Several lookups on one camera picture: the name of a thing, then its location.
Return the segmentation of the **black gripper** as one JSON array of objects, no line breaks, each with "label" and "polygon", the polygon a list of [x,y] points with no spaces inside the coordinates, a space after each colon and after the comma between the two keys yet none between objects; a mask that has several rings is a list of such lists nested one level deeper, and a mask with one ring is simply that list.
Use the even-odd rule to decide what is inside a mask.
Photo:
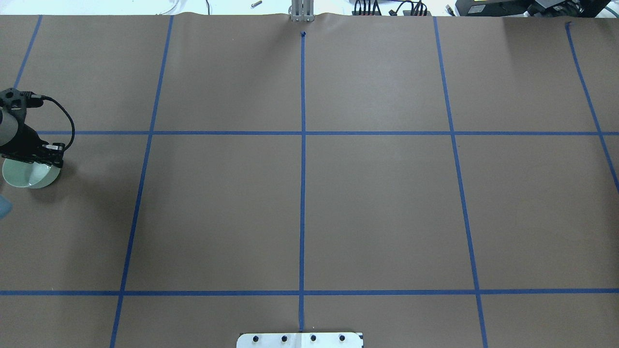
[{"label": "black gripper", "polygon": [[53,167],[64,165],[64,143],[49,143],[27,125],[22,126],[6,145],[0,147],[2,158],[23,163],[39,163]]}]

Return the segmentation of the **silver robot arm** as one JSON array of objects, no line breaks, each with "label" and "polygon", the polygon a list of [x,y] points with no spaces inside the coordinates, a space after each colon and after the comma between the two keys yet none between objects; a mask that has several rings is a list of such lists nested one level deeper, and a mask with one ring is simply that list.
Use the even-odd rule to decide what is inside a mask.
[{"label": "silver robot arm", "polygon": [[62,168],[64,165],[64,143],[52,145],[18,117],[1,112],[0,153],[2,158],[22,163],[39,163]]}]

